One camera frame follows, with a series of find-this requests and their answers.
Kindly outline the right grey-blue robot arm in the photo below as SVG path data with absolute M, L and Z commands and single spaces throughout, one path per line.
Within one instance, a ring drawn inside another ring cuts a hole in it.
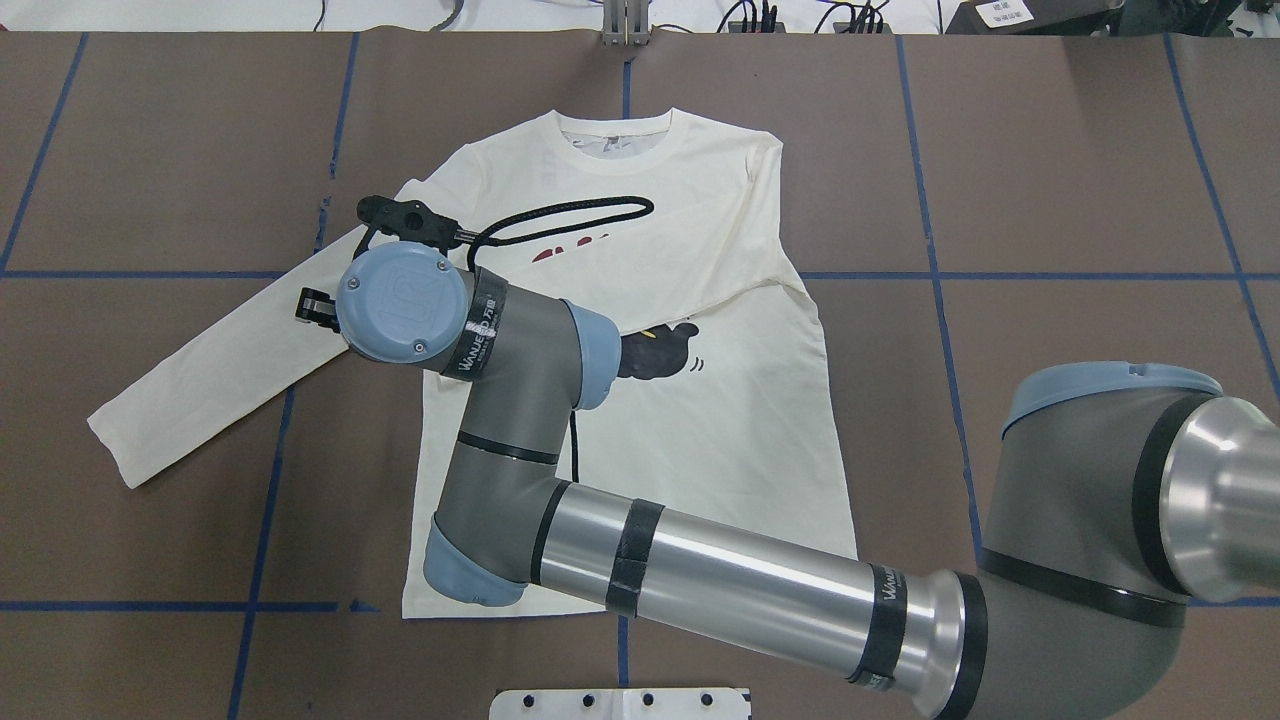
M 1074 363 L 1020 383 L 977 574 L 909 577 L 559 479 L 620 375 L 608 318 L 477 266 L 471 233 L 369 196 L 332 293 L 296 316 L 374 361 L 468 382 L 424 575 L 463 603 L 529 585 L 909 694 L 931 719 L 1102 719 L 1146 694 L 1190 600 L 1277 587 L 1277 427 L 1212 378 Z

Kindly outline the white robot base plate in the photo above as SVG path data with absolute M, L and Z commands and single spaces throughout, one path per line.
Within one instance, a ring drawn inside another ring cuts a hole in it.
M 751 719 L 749 689 L 666 687 L 503 691 L 489 719 Z

